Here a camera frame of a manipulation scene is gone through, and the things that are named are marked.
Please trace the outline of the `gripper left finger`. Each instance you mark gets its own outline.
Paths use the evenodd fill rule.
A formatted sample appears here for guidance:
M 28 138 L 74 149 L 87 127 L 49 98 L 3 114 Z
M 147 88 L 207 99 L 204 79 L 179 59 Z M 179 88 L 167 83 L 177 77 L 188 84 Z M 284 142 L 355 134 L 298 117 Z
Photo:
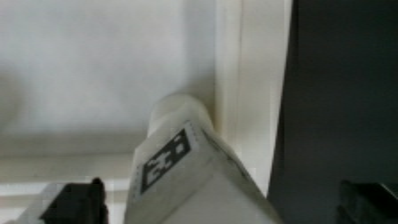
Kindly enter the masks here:
M 108 224 L 104 184 L 51 183 L 40 191 L 16 224 Z

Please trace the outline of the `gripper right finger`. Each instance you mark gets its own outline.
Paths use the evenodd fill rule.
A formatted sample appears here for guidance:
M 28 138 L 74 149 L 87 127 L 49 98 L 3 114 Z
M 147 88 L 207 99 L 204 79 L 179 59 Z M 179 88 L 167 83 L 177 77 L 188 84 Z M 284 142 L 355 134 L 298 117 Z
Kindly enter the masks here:
M 335 224 L 398 224 L 398 183 L 341 182 Z

